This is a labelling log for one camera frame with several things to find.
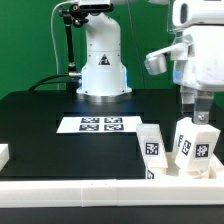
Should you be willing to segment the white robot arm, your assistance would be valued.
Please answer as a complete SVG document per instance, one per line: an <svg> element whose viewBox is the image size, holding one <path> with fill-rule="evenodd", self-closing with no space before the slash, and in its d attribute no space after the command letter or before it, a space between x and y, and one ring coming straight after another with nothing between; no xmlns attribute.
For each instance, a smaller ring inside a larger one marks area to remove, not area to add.
<svg viewBox="0 0 224 224"><path fill-rule="evenodd" d="M120 26L106 9L127 0L80 0L87 13L87 61L79 92L91 97L115 97L130 90L120 59ZM206 124L213 96L224 91L224 0L174 0L171 3L173 43L146 56L149 74L173 64L173 82L181 86L182 104L193 105L193 121Z"/></svg>

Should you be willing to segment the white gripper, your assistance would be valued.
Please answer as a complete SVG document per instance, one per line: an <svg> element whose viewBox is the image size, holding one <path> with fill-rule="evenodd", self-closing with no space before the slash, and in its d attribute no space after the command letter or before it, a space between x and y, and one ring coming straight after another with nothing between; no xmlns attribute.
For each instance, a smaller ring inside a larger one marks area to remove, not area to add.
<svg viewBox="0 0 224 224"><path fill-rule="evenodd" d="M205 125L213 92L224 92L224 26L191 26L176 41L188 45L187 59L175 60L173 68L173 82L185 86L180 88L182 113Z"/></svg>

